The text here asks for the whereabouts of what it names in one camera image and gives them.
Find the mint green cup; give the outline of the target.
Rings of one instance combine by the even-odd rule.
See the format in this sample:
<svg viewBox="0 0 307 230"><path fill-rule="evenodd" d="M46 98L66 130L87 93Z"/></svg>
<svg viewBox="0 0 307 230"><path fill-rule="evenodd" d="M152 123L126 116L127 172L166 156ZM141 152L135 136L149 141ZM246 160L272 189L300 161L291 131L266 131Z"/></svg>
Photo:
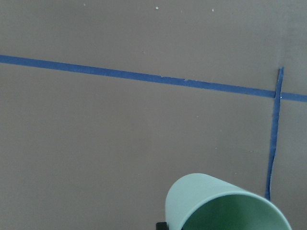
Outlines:
<svg viewBox="0 0 307 230"><path fill-rule="evenodd" d="M267 199L218 178L192 173L178 179L165 200L170 230L289 230Z"/></svg>

